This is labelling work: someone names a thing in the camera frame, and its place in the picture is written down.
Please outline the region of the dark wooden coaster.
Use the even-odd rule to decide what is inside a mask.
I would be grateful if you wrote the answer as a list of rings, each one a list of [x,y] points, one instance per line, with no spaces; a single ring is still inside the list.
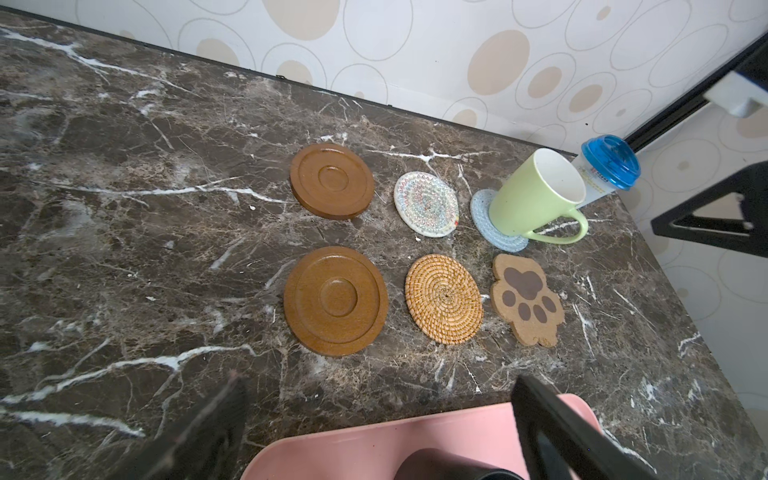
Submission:
[[[290,183],[304,208],[332,220],[364,212],[375,191],[368,165],[350,149],[333,143],[301,149],[291,161]]]

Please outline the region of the rattan coaster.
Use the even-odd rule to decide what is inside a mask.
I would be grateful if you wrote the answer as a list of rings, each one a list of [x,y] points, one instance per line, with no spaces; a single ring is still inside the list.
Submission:
[[[410,267],[405,298],[416,325],[432,340],[461,344],[476,335],[483,320],[478,286],[457,260],[425,255]]]

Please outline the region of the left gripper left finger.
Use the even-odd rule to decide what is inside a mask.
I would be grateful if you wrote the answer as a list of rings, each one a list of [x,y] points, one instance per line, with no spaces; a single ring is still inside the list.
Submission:
[[[188,411],[134,458],[115,479],[231,479],[249,409],[242,375],[227,381]]]

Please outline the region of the black mug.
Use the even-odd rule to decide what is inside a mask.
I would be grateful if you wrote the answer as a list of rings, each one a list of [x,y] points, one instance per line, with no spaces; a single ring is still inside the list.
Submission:
[[[522,480],[510,470],[478,460],[425,448],[410,454],[399,466],[395,480]]]

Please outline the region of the paw-shaped wooden coaster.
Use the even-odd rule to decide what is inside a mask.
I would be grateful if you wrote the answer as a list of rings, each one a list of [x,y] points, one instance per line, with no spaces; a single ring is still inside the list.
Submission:
[[[541,266],[529,258],[499,254],[493,260],[492,271],[492,306],[511,326],[518,342],[555,347],[565,313],[558,295],[548,287]]]

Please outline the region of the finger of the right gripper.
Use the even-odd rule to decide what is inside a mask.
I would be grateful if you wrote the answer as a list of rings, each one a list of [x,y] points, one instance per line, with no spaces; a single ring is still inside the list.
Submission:
[[[697,210],[730,194],[738,219],[702,216]],[[767,163],[749,165],[651,221],[653,233],[757,257],[767,256]]]

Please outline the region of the blue-grey woven coaster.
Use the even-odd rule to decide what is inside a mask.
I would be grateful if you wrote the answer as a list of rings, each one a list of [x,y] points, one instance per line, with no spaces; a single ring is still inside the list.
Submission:
[[[504,235],[490,220],[489,207],[496,194],[496,190],[483,189],[472,196],[470,202],[472,220],[480,234],[494,247],[511,254],[521,252],[528,246],[529,239]]]

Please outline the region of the white woven coaster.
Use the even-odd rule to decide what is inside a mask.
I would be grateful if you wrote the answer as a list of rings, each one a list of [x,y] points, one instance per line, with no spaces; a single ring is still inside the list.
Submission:
[[[402,175],[395,184],[393,198],[401,219],[417,234],[442,238],[458,226],[457,196],[435,175],[421,171]]]

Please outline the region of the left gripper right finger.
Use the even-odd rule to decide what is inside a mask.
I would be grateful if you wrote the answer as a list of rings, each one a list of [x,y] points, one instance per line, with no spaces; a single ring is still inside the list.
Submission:
[[[531,479],[652,479],[537,379],[521,375],[511,392]]]

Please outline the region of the green mug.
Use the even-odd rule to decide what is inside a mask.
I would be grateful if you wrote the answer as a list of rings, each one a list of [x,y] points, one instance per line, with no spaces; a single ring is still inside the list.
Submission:
[[[589,229],[578,205],[586,199],[586,186],[577,169],[558,152],[534,151],[505,181],[488,208],[492,225],[502,234],[556,245],[582,240]],[[570,237],[538,234],[537,229],[560,218],[577,222]]]

